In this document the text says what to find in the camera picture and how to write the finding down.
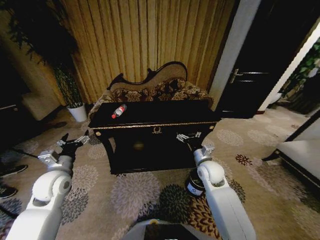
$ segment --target shoe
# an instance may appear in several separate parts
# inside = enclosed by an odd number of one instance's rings
[[[18,192],[14,187],[10,186],[0,186],[0,199],[7,199],[12,197]]]
[[[28,165],[19,165],[19,166],[5,168],[4,170],[0,171],[0,178],[9,176],[11,174],[20,173],[23,170],[26,170],[27,168],[28,168]]]

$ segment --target floor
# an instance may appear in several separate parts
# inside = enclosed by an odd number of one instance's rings
[[[35,155],[47,149],[59,150],[55,142],[65,133],[77,138],[88,125],[75,122],[65,109],[52,123],[61,121],[67,124],[49,129],[17,148]],[[223,119],[204,140],[214,143],[213,159],[224,167],[259,240],[320,239],[320,201],[281,164],[270,165],[261,160],[305,121],[304,116],[282,107],[267,109],[252,119]],[[29,165],[27,170],[4,179],[19,192],[1,204],[19,213],[25,209],[32,185],[46,172],[46,166],[9,151],[1,157],[5,163]],[[76,153],[73,186],[62,206],[56,239],[120,240],[136,221],[150,218],[186,223],[221,239],[205,197],[191,197],[184,189],[189,171],[110,175],[106,151],[92,135]],[[11,224],[0,213],[2,239]]]

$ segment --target white flower pot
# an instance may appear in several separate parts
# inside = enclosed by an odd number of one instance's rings
[[[77,122],[84,122],[85,120],[87,120],[87,113],[86,113],[84,104],[76,108],[67,107],[67,109],[69,110],[69,112],[72,114],[72,116]]]

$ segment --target potted plant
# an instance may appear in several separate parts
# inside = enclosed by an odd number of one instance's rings
[[[0,10],[10,13],[9,34],[19,47],[29,46],[26,54],[41,56],[39,62],[49,64],[66,106],[77,122],[87,119],[84,103],[73,77],[72,53],[75,38],[64,27],[66,11],[59,0],[0,0]]]

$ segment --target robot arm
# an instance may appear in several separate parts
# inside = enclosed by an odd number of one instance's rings
[[[50,150],[43,151],[38,157],[47,164],[48,172],[35,181],[31,199],[14,221],[7,240],[56,238],[62,219],[61,206],[71,189],[75,153],[89,139],[87,132],[76,140],[67,141],[67,138],[66,134],[57,142],[62,147],[60,156]]]
[[[229,186],[223,167],[212,161],[214,147],[202,147],[198,137],[177,136],[178,139],[183,137],[183,142],[193,151],[197,173],[221,237],[224,240],[255,240],[254,227],[237,193]]]

